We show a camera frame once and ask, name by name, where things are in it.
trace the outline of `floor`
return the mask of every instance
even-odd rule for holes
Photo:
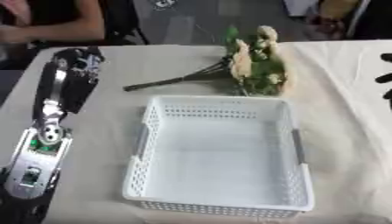
[[[287,16],[283,0],[178,0],[169,10],[154,10],[150,1],[134,0],[142,28],[154,45],[222,45],[227,28],[244,35],[271,25],[279,41],[307,40],[304,25]],[[22,72],[0,71],[0,106]]]

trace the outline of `white plastic basket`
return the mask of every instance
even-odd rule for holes
[[[314,205],[289,104],[277,98],[156,96],[122,194],[157,210],[289,218]]]

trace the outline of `basket handle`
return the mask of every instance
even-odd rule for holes
[[[139,138],[137,139],[137,151],[136,156],[142,161],[144,156],[145,145],[147,144],[147,139],[149,138],[150,130],[149,127],[142,123],[142,128],[140,130]]]
[[[292,132],[292,139],[294,140],[294,146],[296,147],[298,162],[300,164],[306,164],[304,147],[302,146],[301,136],[299,130],[294,129]]]

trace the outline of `white tablecloth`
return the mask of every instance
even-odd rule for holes
[[[374,77],[392,70],[379,60],[392,41],[285,43],[290,73],[284,97],[293,102],[311,167],[316,207],[287,223],[387,223],[392,219],[388,104]],[[101,82],[82,112],[64,125],[74,142],[63,165],[47,223],[258,222],[144,211],[121,197],[123,174],[135,127],[151,95],[223,95],[221,85],[189,83],[125,93],[122,86],[188,74],[218,61],[217,46],[103,47]],[[54,50],[42,52],[0,109],[0,165],[5,165],[23,129],[31,124],[41,69]]]

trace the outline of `flower bouquet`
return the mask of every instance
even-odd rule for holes
[[[214,81],[231,79],[242,95],[280,95],[287,81],[284,63],[277,55],[277,32],[260,26],[246,41],[231,26],[226,36],[227,55],[218,63],[198,72],[169,80],[127,86],[127,92],[183,81]]]

